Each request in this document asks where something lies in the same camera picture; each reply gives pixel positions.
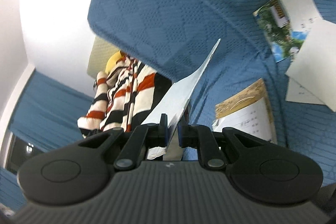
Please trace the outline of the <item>blue curtain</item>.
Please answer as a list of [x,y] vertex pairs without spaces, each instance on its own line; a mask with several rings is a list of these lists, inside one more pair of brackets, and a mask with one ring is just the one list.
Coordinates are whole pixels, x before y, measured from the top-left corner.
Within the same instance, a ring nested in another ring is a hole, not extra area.
[[[82,138],[77,119],[93,98],[35,71],[11,113],[1,137],[1,204],[13,211],[26,200],[16,178],[16,169],[34,153],[48,152]],[[9,166],[17,155],[18,164]]]

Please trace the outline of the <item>white booklet top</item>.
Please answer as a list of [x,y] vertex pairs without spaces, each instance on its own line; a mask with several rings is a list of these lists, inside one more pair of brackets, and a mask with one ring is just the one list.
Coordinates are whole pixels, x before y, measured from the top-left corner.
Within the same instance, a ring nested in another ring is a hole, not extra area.
[[335,24],[316,21],[286,75],[335,111]]

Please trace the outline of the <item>white booklet underneath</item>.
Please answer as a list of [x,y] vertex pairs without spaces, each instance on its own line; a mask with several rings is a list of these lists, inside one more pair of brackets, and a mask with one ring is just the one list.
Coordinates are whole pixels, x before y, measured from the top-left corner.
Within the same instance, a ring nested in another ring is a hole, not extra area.
[[307,103],[314,105],[324,105],[316,96],[311,94],[303,86],[295,82],[292,78],[288,80],[288,88],[285,100],[287,102]]

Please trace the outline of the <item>striped red black white blanket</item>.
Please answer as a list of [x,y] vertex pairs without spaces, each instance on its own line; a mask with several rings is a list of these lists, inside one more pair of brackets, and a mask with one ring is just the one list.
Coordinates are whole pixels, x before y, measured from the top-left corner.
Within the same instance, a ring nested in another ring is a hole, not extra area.
[[125,56],[107,75],[97,74],[96,95],[77,126],[84,138],[116,127],[131,132],[161,101],[172,81],[142,61]]

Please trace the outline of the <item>tan painting cover notebook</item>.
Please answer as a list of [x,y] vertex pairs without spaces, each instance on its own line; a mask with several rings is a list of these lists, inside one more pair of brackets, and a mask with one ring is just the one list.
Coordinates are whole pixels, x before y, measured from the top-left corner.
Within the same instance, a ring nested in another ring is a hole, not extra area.
[[215,105],[213,131],[221,132],[225,127],[277,144],[272,108],[263,79]]

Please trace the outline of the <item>beige quilted pillow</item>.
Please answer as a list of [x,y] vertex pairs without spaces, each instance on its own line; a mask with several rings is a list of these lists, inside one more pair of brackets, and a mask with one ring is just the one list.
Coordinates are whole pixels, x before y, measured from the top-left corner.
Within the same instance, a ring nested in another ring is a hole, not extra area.
[[119,50],[112,43],[96,36],[88,60],[87,75],[96,79],[97,74],[105,70],[109,58]]

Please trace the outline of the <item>blue textured sofa cover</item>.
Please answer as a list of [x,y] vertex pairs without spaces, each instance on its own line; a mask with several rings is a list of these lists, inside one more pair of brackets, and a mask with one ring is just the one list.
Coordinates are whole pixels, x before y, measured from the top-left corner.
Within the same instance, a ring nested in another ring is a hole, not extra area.
[[[263,79],[279,145],[315,160],[324,184],[335,183],[335,113],[323,105],[288,102],[286,70],[277,63],[253,17],[269,0],[92,0],[92,31],[178,81],[215,54],[191,98],[190,123],[211,126],[215,105]],[[335,21],[335,0],[315,0]]]

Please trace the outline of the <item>green landscape cover notebook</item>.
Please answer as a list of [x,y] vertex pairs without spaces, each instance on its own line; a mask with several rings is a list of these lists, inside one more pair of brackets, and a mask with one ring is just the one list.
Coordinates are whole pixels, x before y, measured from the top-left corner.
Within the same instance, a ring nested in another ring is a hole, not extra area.
[[277,63],[294,59],[313,24],[323,19],[314,0],[270,0],[253,16]]

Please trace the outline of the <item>white lined notebook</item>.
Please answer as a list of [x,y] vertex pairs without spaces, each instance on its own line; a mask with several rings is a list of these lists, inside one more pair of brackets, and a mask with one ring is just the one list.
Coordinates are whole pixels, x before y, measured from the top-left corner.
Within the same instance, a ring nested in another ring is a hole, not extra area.
[[147,154],[148,160],[154,160],[166,153],[178,122],[181,120],[187,109],[196,85],[212,59],[220,41],[221,39],[218,39],[202,65],[196,71],[172,84],[159,104],[157,104],[154,110],[142,122],[143,124],[158,124],[161,120],[161,115],[167,115],[167,125],[165,126],[165,128],[167,128],[167,133],[165,134],[165,141],[163,144],[155,144],[154,147],[149,150]]

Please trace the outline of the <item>yellow plush toy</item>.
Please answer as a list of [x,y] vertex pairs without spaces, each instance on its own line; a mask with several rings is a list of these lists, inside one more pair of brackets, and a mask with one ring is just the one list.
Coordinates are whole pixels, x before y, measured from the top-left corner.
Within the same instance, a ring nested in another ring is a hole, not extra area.
[[105,73],[108,75],[112,69],[116,66],[118,61],[122,59],[125,56],[125,53],[123,51],[117,51],[115,52],[107,61],[106,67],[105,67]]

